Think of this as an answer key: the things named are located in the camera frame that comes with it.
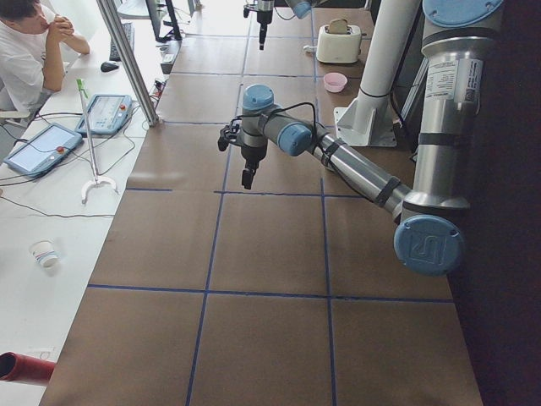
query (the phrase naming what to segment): pink bowl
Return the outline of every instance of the pink bowl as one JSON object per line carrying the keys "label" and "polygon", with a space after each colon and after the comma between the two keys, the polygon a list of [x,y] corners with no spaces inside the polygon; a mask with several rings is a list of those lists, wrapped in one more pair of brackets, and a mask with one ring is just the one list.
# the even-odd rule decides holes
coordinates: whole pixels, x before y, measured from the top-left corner
{"label": "pink bowl", "polygon": [[327,91],[338,93],[343,91],[347,83],[347,77],[338,72],[331,72],[323,77],[323,85]]}

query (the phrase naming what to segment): keyboard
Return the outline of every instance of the keyboard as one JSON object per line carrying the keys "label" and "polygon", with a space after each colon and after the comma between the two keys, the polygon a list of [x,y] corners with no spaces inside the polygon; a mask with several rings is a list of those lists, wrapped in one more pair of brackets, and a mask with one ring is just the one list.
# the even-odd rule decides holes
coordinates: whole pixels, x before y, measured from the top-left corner
{"label": "keyboard", "polygon": [[[134,23],[122,23],[122,28],[124,29],[124,33],[126,34],[126,37],[128,38],[129,45],[131,46],[132,50],[134,49],[135,45],[135,30],[134,30]],[[118,62],[120,61],[120,55],[118,54],[118,49],[115,43],[113,42],[111,38],[111,47],[109,50],[109,60]]]}

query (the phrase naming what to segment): blue tablet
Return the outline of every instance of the blue tablet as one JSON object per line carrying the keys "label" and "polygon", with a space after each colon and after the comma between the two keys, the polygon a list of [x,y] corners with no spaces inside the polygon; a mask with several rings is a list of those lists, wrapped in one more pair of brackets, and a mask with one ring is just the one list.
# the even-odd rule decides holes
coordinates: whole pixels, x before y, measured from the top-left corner
{"label": "blue tablet", "polygon": [[[86,111],[90,115],[92,135],[108,137],[115,135],[128,121],[132,98],[129,95],[93,95]],[[85,117],[81,117],[75,131],[86,137]]]}
{"label": "blue tablet", "polygon": [[3,161],[16,172],[35,178],[49,172],[82,141],[81,134],[54,123]]}

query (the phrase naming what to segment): hand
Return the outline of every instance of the hand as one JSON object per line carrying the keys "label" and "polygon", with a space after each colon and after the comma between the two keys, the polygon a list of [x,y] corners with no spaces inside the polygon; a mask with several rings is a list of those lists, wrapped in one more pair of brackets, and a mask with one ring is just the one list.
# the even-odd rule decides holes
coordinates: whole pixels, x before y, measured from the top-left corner
{"label": "hand", "polygon": [[67,17],[57,15],[49,24],[47,38],[55,42],[62,42],[74,35],[74,25]]}

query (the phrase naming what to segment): blue round cap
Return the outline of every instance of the blue round cap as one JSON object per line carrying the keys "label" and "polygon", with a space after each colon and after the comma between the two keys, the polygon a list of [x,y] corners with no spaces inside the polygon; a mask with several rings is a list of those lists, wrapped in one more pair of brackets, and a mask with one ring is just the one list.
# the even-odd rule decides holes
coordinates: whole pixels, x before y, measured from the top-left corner
{"label": "blue round cap", "polygon": [[308,15],[311,9],[312,9],[312,6],[310,6],[310,3],[301,2],[301,3],[298,3],[295,7],[293,7],[293,12],[295,13],[298,19],[303,19],[304,17]]}
{"label": "blue round cap", "polygon": [[423,11],[433,24],[460,28],[486,19],[504,0],[423,0]]}
{"label": "blue round cap", "polygon": [[276,144],[289,156],[298,156],[312,143],[312,131],[302,123],[290,123],[281,129]]}
{"label": "blue round cap", "polygon": [[457,226],[444,218],[409,217],[395,232],[398,259],[415,272],[442,276],[457,268],[466,245]]}
{"label": "blue round cap", "polygon": [[269,86],[251,85],[244,91],[243,109],[258,111],[273,103],[274,93]]}

